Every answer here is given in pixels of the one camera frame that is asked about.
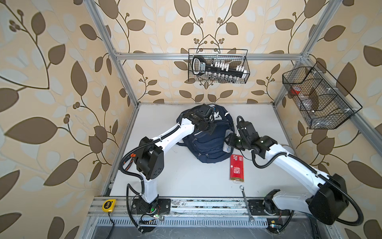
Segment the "clear plastic box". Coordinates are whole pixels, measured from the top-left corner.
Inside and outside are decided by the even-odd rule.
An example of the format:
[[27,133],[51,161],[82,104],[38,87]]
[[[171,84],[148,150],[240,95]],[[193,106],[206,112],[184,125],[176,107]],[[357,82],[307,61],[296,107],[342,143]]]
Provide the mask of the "clear plastic box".
[[228,129],[225,132],[225,138],[224,138],[224,143],[223,143],[223,151],[226,153],[231,153],[232,152],[232,139],[235,136],[235,133]]

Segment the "navy blue school backpack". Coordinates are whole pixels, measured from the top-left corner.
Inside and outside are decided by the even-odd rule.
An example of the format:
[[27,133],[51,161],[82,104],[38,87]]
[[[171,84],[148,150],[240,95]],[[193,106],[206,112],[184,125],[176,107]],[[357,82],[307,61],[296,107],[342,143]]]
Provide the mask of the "navy blue school backpack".
[[226,145],[225,138],[235,132],[234,122],[225,107],[211,104],[214,123],[212,134],[196,130],[185,136],[177,145],[188,150],[202,163],[218,163],[231,157],[233,149]]

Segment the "red book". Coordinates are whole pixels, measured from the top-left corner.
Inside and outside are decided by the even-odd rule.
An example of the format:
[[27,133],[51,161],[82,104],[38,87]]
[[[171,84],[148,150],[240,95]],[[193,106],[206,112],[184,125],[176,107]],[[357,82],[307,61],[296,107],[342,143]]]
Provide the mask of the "red book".
[[230,157],[230,180],[244,181],[244,157],[232,154]]

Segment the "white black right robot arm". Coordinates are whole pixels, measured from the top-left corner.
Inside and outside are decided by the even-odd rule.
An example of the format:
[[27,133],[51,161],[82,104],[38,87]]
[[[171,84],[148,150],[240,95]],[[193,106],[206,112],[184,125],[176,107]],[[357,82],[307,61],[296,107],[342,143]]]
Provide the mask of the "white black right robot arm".
[[257,169],[276,165],[300,182],[307,194],[290,193],[274,189],[264,197],[264,211],[275,215],[280,210],[302,212],[323,224],[334,222],[347,226],[360,226],[364,214],[357,202],[348,194],[344,178],[315,169],[288,152],[273,138],[259,136],[251,122],[237,117],[238,133],[231,133],[225,142],[237,149],[251,152],[251,161]]

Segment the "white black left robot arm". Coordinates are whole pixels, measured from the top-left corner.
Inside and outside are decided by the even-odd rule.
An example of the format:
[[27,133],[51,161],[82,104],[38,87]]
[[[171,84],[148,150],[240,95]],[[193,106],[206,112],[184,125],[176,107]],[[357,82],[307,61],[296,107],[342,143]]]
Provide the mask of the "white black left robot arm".
[[196,129],[211,134],[215,128],[212,107],[206,104],[196,106],[181,114],[179,122],[169,130],[154,138],[144,137],[138,147],[130,150],[122,157],[118,170],[125,175],[138,178],[141,183],[141,191],[139,192],[129,183],[126,186],[127,213],[140,233],[144,234],[145,230],[132,216],[129,192],[137,195],[138,199],[144,203],[144,214],[149,215],[151,209],[157,212],[159,194],[156,178],[164,169],[164,157],[167,151],[184,137],[195,132]]

